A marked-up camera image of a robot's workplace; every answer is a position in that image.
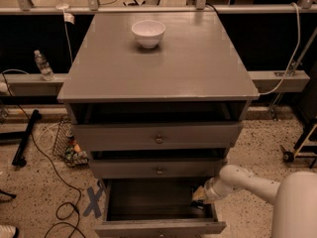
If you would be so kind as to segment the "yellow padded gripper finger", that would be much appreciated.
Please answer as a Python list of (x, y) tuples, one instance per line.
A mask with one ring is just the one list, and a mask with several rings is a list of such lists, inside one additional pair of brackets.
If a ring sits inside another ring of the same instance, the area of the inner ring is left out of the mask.
[(204, 201), (206, 194), (203, 186), (199, 186), (192, 194), (193, 201)]

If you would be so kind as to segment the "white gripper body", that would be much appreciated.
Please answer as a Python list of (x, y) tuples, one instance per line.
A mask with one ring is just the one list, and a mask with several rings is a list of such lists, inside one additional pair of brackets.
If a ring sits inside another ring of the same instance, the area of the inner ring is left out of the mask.
[(205, 204), (213, 203), (227, 196), (226, 185), (219, 178), (211, 178), (203, 186)]

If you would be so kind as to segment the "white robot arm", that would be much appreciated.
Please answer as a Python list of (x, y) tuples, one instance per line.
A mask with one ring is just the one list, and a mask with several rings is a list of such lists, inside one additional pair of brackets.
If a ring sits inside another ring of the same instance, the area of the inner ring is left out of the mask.
[(316, 173), (296, 172), (278, 182), (226, 165), (193, 192), (192, 200), (209, 204), (242, 189), (273, 206), (271, 238), (317, 238)]

